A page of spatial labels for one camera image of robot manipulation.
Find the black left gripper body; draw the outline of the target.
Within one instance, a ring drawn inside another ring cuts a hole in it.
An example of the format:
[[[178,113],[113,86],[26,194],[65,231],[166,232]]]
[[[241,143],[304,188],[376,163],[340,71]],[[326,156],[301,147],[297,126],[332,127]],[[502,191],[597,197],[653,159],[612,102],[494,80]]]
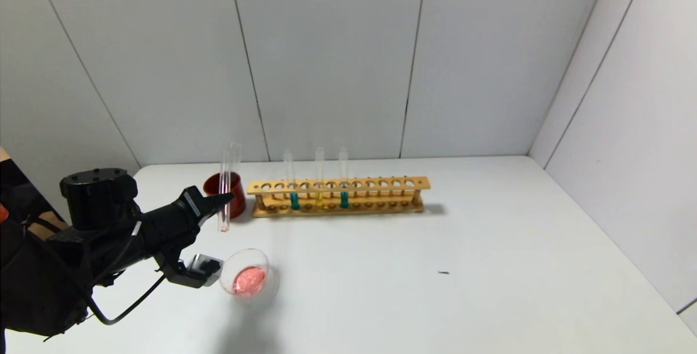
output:
[[[185,188],[174,202],[141,215],[139,239],[144,255],[154,257],[162,251],[181,251],[189,247],[202,224],[214,213],[215,206],[199,188]]]

